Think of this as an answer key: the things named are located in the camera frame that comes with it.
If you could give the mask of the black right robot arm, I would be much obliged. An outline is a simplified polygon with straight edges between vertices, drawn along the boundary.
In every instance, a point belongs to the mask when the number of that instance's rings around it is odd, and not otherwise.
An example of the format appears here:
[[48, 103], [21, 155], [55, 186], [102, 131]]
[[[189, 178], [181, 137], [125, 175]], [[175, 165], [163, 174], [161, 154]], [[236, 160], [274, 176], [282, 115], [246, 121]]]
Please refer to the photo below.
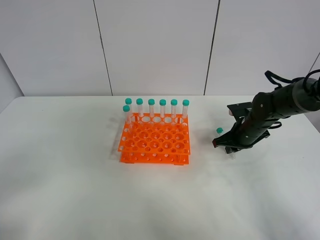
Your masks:
[[227, 154], [252, 148], [270, 136], [279, 120], [320, 110], [320, 81], [299, 80], [272, 92], [260, 92], [251, 102], [227, 106], [236, 122], [231, 130], [215, 138], [215, 148], [225, 147]]

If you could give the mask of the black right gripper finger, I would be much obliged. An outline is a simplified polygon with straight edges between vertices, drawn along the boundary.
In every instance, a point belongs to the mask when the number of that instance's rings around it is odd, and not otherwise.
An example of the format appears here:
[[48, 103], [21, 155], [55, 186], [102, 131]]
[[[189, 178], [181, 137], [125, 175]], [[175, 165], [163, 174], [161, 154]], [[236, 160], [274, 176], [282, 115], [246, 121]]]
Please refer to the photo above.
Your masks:
[[229, 146], [226, 146], [226, 147], [225, 147], [225, 152], [226, 152], [227, 154], [233, 154], [233, 153], [236, 153], [236, 152], [238, 152], [238, 151], [240, 151], [240, 149], [238, 149], [238, 148], [229, 147]]
[[217, 138], [214, 138], [212, 141], [212, 144], [214, 148], [217, 148], [217, 147], [235, 148], [236, 146], [233, 135], [230, 132], [227, 132], [223, 135], [220, 135]]

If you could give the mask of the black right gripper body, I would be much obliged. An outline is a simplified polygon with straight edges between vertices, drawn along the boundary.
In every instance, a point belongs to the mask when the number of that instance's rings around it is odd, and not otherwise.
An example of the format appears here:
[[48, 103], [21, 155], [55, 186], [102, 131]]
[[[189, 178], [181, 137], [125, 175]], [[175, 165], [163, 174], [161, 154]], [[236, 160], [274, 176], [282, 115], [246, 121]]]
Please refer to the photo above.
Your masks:
[[236, 130], [232, 131], [232, 143], [229, 146], [232, 150], [242, 150], [251, 148], [259, 141], [270, 136], [269, 115], [249, 113], [243, 118]]

